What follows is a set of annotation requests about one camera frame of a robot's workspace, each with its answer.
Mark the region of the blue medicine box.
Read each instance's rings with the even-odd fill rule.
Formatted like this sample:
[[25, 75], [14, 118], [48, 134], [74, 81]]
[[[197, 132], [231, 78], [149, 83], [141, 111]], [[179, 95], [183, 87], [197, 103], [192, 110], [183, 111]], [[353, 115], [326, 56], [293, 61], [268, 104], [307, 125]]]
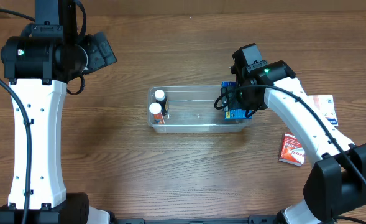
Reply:
[[[225, 92], [235, 90], [237, 88], [236, 82], [222, 82], [221, 84], [221, 94]], [[234, 95], [234, 93], [229, 93], [227, 96], [222, 98], [222, 105], [224, 108], [224, 119], [225, 120], [243, 120], [243, 119], [252, 119], [249, 114], [251, 114], [251, 110], [247, 111], [241, 108], [240, 103], [238, 102], [238, 98]]]

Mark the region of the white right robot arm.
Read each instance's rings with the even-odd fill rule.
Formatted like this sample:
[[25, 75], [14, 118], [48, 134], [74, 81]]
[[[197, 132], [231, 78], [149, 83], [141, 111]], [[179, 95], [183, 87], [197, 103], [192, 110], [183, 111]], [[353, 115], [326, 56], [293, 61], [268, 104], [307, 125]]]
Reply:
[[253, 223], [336, 223], [345, 213], [366, 205], [366, 144], [356, 145], [315, 107], [295, 72], [282, 60], [268, 63], [256, 44], [232, 55], [232, 86], [222, 86], [214, 107], [273, 110], [301, 143], [311, 162], [303, 199], [275, 215], [254, 215]]

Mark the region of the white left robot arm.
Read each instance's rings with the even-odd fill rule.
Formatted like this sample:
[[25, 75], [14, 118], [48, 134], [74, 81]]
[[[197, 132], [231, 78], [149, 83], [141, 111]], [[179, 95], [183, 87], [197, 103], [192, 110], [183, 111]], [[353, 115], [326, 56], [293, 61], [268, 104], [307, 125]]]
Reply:
[[115, 223], [85, 193], [69, 193], [61, 165], [68, 83], [116, 62], [106, 36], [76, 21], [79, 1], [36, 1], [35, 17], [1, 50], [0, 85], [14, 111], [14, 175], [0, 223]]

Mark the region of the orange tube with white cap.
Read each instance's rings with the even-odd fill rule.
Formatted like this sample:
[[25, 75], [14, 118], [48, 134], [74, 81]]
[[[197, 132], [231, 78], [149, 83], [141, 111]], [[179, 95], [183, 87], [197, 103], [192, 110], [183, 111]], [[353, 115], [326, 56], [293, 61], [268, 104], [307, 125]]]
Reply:
[[149, 106], [149, 111], [154, 118], [154, 124], [165, 124], [162, 114], [162, 106], [159, 103], [151, 103]]

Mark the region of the dark bottle with white cap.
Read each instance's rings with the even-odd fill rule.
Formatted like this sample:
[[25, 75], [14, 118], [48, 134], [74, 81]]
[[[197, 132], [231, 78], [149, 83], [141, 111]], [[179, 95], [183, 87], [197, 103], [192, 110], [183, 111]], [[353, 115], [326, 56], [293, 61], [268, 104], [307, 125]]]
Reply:
[[168, 99], [166, 93], [163, 90], [156, 90], [154, 93], [155, 101], [159, 103], [162, 107], [162, 115], [168, 115]]

